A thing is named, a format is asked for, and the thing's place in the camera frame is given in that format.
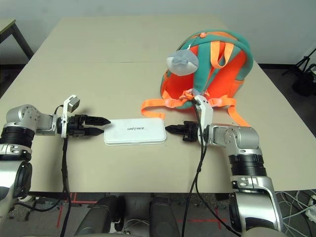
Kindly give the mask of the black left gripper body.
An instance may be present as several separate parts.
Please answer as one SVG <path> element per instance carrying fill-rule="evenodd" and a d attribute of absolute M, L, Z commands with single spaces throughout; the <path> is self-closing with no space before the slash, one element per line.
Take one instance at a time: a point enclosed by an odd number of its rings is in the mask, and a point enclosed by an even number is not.
<path fill-rule="evenodd" d="M 66 135 L 72 137 L 83 137 L 86 135 L 86 129 L 83 126 L 87 115 L 74 115 L 68 118 Z"/>

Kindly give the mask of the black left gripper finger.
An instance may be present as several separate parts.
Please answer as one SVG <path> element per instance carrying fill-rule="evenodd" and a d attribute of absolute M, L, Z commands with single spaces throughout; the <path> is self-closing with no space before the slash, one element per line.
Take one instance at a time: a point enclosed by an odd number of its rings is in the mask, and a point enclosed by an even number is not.
<path fill-rule="evenodd" d="M 83 115 L 82 116 L 82 121 L 86 125 L 107 125 L 110 124 L 111 122 L 103 117 L 93 117 L 93 116 L 87 116 Z"/>
<path fill-rule="evenodd" d="M 98 136 L 102 133 L 104 133 L 104 130 L 96 127 L 84 128 L 84 136 Z"/>

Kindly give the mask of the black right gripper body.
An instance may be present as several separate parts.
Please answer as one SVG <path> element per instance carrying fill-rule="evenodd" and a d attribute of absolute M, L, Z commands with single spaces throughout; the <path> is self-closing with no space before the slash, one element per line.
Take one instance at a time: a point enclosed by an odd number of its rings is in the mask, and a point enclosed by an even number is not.
<path fill-rule="evenodd" d="M 198 140 L 198 123 L 194 121 L 184 121 L 183 141 L 196 142 Z"/>

